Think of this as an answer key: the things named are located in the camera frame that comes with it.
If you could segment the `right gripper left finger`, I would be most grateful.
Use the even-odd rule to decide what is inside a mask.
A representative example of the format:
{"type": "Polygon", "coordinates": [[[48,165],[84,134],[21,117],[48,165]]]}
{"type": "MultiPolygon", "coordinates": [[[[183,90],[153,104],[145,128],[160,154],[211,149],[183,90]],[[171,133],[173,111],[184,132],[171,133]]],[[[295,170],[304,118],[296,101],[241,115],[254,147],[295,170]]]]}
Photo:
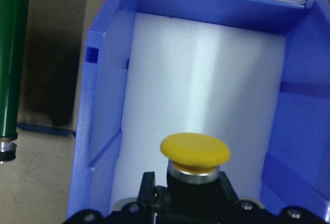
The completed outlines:
{"type": "Polygon", "coordinates": [[[155,184],[155,173],[145,172],[143,173],[139,194],[138,202],[145,205],[145,208],[152,209],[156,199],[156,184],[155,184]]]}

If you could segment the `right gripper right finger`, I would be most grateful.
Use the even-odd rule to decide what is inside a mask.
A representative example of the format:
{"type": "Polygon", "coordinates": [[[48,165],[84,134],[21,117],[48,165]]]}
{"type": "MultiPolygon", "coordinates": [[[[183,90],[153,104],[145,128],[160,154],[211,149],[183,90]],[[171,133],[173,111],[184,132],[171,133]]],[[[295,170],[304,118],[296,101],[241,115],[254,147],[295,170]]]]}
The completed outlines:
{"type": "Polygon", "coordinates": [[[218,179],[220,185],[220,196],[222,201],[228,205],[234,205],[239,200],[239,198],[226,173],[220,171],[218,179]]]}

